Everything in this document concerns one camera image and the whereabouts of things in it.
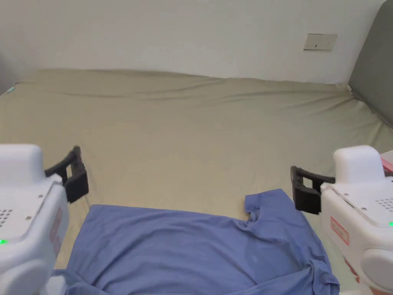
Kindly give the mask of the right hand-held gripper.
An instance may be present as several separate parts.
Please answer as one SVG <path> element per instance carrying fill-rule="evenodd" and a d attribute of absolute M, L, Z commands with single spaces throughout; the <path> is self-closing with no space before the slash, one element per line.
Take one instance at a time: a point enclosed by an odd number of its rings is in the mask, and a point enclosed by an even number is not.
<path fill-rule="evenodd" d="M 371 146 L 334 152 L 335 177 L 291 167 L 297 210 L 321 215 L 322 227 L 358 275 L 350 295 L 371 295 L 369 286 L 393 291 L 393 183 Z"/>

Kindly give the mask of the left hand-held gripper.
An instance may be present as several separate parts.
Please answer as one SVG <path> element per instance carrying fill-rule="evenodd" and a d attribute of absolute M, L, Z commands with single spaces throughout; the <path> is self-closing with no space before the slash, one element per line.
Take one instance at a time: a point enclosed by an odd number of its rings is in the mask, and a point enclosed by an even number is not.
<path fill-rule="evenodd" d="M 89 192 L 88 176 L 75 146 L 44 169 L 33 144 L 0 146 L 0 293 L 64 295 L 66 281 L 53 276 L 69 224 L 68 204 Z"/>

